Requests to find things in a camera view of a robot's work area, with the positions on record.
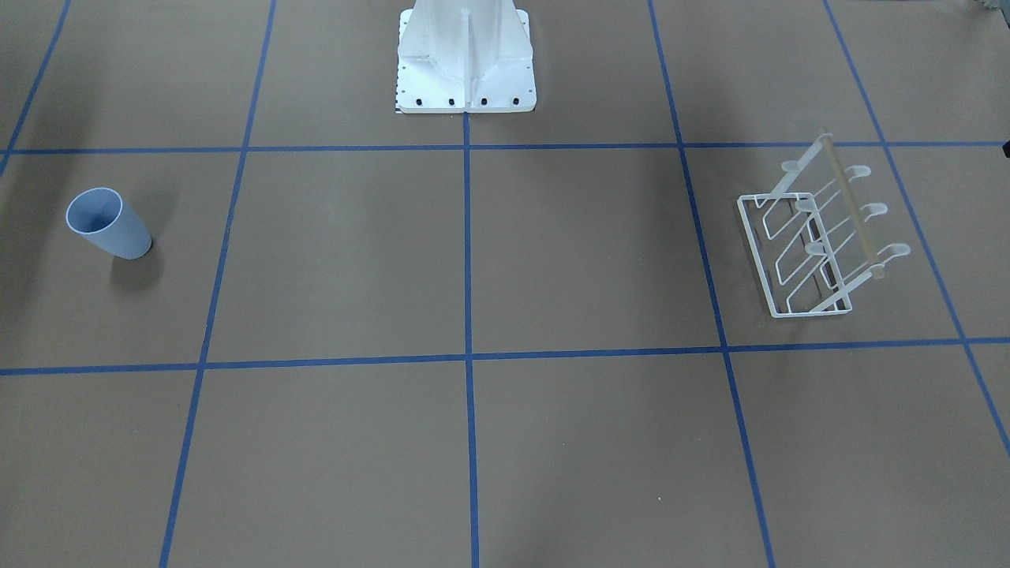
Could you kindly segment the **light blue plastic cup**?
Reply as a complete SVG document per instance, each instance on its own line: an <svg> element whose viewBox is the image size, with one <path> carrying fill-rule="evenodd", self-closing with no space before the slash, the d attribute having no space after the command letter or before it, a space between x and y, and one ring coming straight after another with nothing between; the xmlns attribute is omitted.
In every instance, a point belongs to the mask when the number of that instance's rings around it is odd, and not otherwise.
<svg viewBox="0 0 1010 568"><path fill-rule="evenodd" d="M133 261L147 255L154 240L140 216L112 188L83 191L65 210L65 223L104 252Z"/></svg>

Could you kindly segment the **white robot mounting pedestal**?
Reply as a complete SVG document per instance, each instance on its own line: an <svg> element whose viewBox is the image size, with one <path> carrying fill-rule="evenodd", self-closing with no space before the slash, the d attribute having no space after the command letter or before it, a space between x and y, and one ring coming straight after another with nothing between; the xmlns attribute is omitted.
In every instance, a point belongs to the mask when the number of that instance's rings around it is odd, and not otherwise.
<svg viewBox="0 0 1010 568"><path fill-rule="evenodd" d="M400 113L537 107L529 14L512 1L417 1L399 14Z"/></svg>

